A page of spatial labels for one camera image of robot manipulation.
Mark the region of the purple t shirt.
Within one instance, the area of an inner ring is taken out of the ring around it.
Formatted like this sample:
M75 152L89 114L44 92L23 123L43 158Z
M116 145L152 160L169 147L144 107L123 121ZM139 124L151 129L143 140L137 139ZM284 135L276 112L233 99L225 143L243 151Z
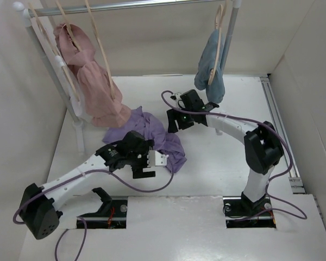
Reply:
M179 137L174 133L168 133L162 122L151 113L138 107L131 111L127 123L120 128L109 128L103 138L105 144L122 140L130 132L136 131L146 140L154 140L153 149L168 155L166 168L177 173L186 163L186 155Z

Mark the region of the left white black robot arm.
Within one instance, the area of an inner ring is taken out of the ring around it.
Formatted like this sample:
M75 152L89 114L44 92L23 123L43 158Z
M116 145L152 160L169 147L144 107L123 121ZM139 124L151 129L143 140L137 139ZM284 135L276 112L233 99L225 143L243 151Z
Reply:
M122 140L99 148L88 160L60 178L41 186L35 183L27 186L18 209L19 217L34 238L41 240L58 227L61 217L66 217L63 206L72 198L92 192L97 197L91 207L79 215L107 214L112 198L102 188L101 176L130 166L134 179L155 177L155 171L145 169L166 166L167 157L153 146L154 140L146 140L136 131L128 132Z

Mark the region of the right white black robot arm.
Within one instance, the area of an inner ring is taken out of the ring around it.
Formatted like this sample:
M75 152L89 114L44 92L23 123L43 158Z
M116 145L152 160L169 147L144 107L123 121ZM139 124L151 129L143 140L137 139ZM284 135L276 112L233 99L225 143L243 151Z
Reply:
M231 116L218 111L218 104L204 103L195 90L183 94L169 92L175 105L167 111L168 131L176 133L198 123L213 128L217 134L226 133L244 145L249 167L247 184L240 199L225 201L231 216L257 214L267 203L267 188L274 168L284 156L282 139L268 122Z

